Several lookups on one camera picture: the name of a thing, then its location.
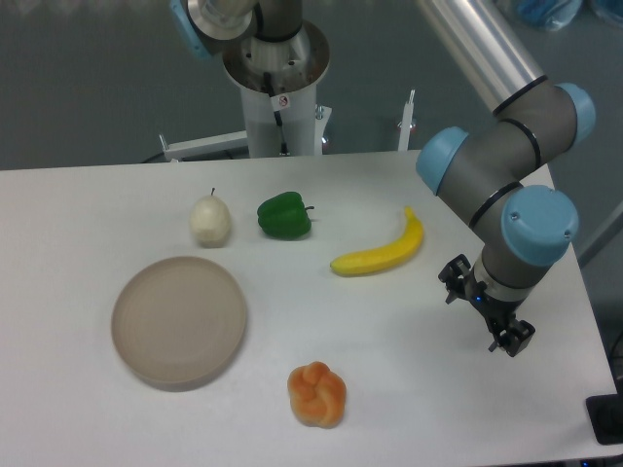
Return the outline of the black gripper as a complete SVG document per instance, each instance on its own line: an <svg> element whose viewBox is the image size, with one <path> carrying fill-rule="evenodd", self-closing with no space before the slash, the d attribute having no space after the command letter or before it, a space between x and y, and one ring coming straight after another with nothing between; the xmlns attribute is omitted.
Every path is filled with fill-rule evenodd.
<svg viewBox="0 0 623 467"><path fill-rule="evenodd" d="M468 301L484 318L494 337L489 352L500 348L508 356L515 357L528 346L535 328L516 318L516 311L524 301L523 289L512 289L497 282L484 265L471 267L463 254L447 263L438 279L447 292L446 304L456 299Z"/></svg>

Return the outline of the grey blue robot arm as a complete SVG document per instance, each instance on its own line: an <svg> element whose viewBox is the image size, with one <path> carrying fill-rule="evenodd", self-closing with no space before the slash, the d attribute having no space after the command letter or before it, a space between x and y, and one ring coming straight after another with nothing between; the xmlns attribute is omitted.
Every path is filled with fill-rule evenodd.
<svg viewBox="0 0 623 467"><path fill-rule="evenodd" d="M174 20L201 57L221 54L243 97L251 156L319 153L314 92L329 63L328 42L298 1L173 1ZM419 9L495 116L470 135L434 135L416 170L484 244L477 261L458 256L440 272L450 300L473 305L494 348L516 355L532 324L516 310L566 253L578 228L563 193L524 186L525 177L581 142L596 111L585 90L551 83L490 1L421 1Z"/></svg>

